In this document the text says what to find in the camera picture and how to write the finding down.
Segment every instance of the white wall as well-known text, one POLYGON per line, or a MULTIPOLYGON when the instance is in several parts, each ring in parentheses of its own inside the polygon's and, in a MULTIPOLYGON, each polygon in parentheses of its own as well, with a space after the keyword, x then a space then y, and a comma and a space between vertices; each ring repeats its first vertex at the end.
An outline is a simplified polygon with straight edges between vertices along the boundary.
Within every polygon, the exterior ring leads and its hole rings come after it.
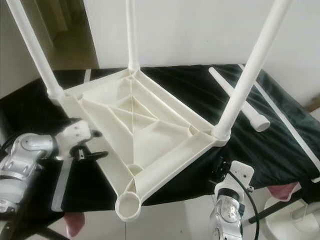
MULTIPOLYGON (((246 62, 272 0, 136 0, 142 66, 246 62)), ((127 65, 125 0, 84 0, 100 68, 127 65)), ((293 0, 265 69, 301 104, 320 92, 320 1, 293 0)))
POLYGON ((39 77, 5 0, 0 1, 0 98, 39 77))

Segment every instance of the white plastic tube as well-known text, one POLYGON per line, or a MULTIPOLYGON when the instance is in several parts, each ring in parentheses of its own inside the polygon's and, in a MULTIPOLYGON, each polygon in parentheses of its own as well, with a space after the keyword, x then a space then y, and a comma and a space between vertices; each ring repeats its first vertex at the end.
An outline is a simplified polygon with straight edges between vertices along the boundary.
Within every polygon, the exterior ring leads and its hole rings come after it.
POLYGON ((219 123, 212 134, 221 140, 228 139, 231 128, 267 58, 271 45, 292 0, 275 0, 264 23, 260 36, 253 47, 240 79, 227 103, 219 123))
POLYGON ((137 47, 135 0, 126 0, 126 30, 128 38, 128 68, 132 72, 140 69, 137 47))
MULTIPOLYGON (((229 95, 229 97, 231 97, 234 88, 224 79, 224 77, 221 76, 220 73, 213 67, 209 68, 209 73, 229 95)), ((256 130, 257 132, 262 132, 270 126, 269 120, 265 116, 259 114, 247 101, 244 102, 241 111, 250 121, 250 124, 254 128, 254 130, 256 130)))
POLYGON ((21 0, 6 0, 6 2, 11 10, 12 16, 20 30, 29 53, 31 54, 34 64, 42 77, 49 98, 57 99, 63 96, 64 90, 58 84, 56 77, 50 68, 36 34, 28 20, 24 7, 21 4, 21 0))

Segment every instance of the floor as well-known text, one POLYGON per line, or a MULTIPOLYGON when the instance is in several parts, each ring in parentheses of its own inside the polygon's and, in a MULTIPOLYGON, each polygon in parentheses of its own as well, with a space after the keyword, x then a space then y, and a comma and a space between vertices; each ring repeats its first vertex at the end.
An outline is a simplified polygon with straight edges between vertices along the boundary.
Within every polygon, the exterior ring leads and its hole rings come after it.
MULTIPOLYGON (((266 188, 252 194, 258 210, 262 210, 270 194, 266 188)), ((253 215, 246 199, 243 219, 253 215)), ((202 196, 187 201, 172 202, 142 208, 140 217, 124 224, 114 211, 85 213, 85 226, 75 240, 209 240, 209 216, 214 208, 213 196, 202 196)), ((260 223, 259 240, 275 240, 264 221, 260 223)), ((66 236, 63 219, 53 223, 51 229, 66 236)), ((243 227, 243 239, 253 240, 255 224, 243 227)), ((28 240, 44 240, 34 235, 28 240)))

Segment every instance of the black cloth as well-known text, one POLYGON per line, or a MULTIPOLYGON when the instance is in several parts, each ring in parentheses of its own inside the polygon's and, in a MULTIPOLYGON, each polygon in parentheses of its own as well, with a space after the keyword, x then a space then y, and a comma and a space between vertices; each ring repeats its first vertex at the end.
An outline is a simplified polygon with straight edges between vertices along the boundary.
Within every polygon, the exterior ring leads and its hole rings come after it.
MULTIPOLYGON (((217 124, 228 102, 228 95, 209 74, 211 65, 143 67, 142 71, 180 101, 213 125, 217 124)), ((237 65, 215 65, 231 85, 235 86, 241 69, 237 65)), ((91 79, 106 76, 120 69, 92 70, 91 79)), ((84 70, 55 71, 59 84, 70 88, 83 83, 84 70)), ((268 74, 261 72, 259 84, 282 110, 298 133, 320 158, 320 123, 288 95, 268 74)), ((237 160, 254 168, 251 185, 262 188, 319 177, 319 171, 299 146, 287 127, 271 109, 255 87, 247 101, 271 122, 264 132, 255 132, 248 119, 240 113, 229 142, 212 148, 164 187, 154 193, 145 205, 180 201, 211 194, 209 182, 219 160, 237 160)), ((0 109, 13 131, 56 134, 69 120, 61 107, 48 99, 45 86, 37 79, 0 99, 0 109)), ((61 163, 42 160, 44 180, 36 192, 33 205, 43 209, 51 205, 61 163)), ((95 162, 77 162, 71 169, 63 201, 66 212, 114 209, 116 194, 95 162)))

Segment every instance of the black cable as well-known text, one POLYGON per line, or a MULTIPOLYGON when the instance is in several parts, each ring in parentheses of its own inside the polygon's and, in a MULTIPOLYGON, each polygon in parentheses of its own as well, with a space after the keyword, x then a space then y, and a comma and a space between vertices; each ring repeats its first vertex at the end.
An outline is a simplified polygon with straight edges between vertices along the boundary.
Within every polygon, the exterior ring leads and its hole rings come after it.
POLYGON ((8 149, 16 140, 17 137, 19 137, 22 134, 25 134, 26 131, 17 131, 13 134, 11 134, 7 140, 2 144, 0 147, 0 162, 3 160, 3 158, 7 155, 6 149, 8 149))
POLYGON ((240 182, 240 180, 231 172, 228 172, 231 177, 233 177, 234 180, 236 180, 236 182, 241 186, 241 188, 244 190, 245 194, 248 196, 251 205, 253 207, 253 211, 254 211, 254 216, 255 216, 255 220, 256 220, 256 225, 255 225, 255 236, 254 236, 254 240, 258 240, 259 238, 259 231, 260 231, 260 220, 258 218, 258 210, 257 210, 257 206, 255 204, 255 201, 252 199, 251 195, 249 194, 249 191, 246 189, 246 187, 242 184, 242 182, 240 182))

